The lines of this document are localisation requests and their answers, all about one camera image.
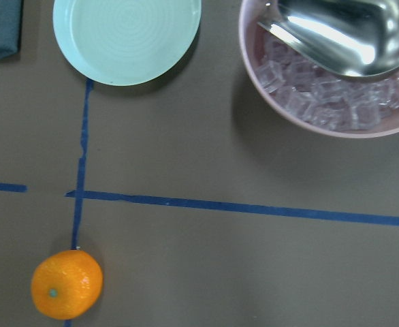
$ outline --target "pink bowl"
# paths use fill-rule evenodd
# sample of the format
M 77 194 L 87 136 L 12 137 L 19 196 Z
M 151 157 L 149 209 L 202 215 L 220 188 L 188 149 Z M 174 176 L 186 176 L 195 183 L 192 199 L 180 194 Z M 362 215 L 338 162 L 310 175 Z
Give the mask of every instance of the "pink bowl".
M 339 138 L 377 138 L 399 132 L 399 109 L 392 115 L 381 119 L 376 127 L 365 131 L 329 131 L 316 127 L 288 113 L 282 106 L 276 103 L 273 97 L 266 92 L 258 81 L 255 70 L 261 65 L 264 55 L 263 37 L 265 31 L 257 25 L 257 19 L 265 6 L 264 0 L 242 0 L 239 16 L 239 42 L 245 68 L 255 88 L 265 101 L 287 120 L 305 129 L 317 133 L 336 136 Z

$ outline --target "metal scoop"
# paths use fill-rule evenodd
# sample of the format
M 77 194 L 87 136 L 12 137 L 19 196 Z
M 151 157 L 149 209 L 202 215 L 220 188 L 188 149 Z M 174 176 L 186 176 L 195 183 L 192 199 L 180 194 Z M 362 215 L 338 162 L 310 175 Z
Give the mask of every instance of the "metal scoop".
M 399 68 L 399 0 L 272 0 L 258 23 L 341 76 Z

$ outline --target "napkin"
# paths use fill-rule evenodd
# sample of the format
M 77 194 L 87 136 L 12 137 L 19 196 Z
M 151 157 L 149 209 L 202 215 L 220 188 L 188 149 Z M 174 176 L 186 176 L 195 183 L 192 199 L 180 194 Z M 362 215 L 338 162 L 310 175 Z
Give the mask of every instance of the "napkin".
M 0 0 L 0 59 L 19 51 L 22 0 Z

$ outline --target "painter's tape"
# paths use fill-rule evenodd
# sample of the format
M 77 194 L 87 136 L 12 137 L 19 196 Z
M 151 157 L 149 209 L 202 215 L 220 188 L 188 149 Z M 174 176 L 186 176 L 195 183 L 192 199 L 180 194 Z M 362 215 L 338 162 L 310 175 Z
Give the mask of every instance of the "painter's tape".
M 0 191 L 24 193 L 27 192 L 27 186 L 20 184 L 0 183 Z
M 66 193 L 67 197 L 76 196 L 75 191 Z M 253 213 L 257 215 L 273 215 L 298 217 L 329 221 L 344 221 L 351 223 L 371 223 L 376 225 L 399 226 L 399 217 L 384 215 L 368 215 L 361 213 L 343 213 L 337 211 L 322 211 L 301 208 L 286 208 L 282 206 L 261 206 L 257 204 L 241 204 L 233 202 L 215 202 L 181 198 L 162 198 L 158 196 L 132 196 L 128 194 L 85 191 L 84 198 L 104 201 L 126 201 L 138 204 L 154 204 L 158 206 L 178 206 L 182 208 L 197 208 L 218 211 L 233 211 L 236 213 Z
M 86 156 L 88 151 L 89 138 L 89 95 L 93 90 L 93 80 L 88 78 L 86 80 L 86 91 L 84 94 L 83 118 L 82 118 L 82 133 L 80 137 L 80 145 L 82 147 L 82 156 L 78 160 L 77 172 L 77 190 L 75 192 L 76 203 L 74 206 L 74 222 L 72 226 L 71 249 L 76 249 L 78 246 L 78 230 L 82 220 L 82 208 L 84 198 L 84 180 L 86 177 Z

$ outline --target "light green plate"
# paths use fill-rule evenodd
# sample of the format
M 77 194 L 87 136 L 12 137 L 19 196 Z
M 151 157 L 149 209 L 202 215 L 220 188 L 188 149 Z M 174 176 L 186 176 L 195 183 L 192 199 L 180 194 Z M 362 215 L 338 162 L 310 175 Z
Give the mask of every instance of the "light green plate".
M 190 47 L 201 0 L 56 0 L 54 34 L 83 75 L 134 85 L 162 75 Z

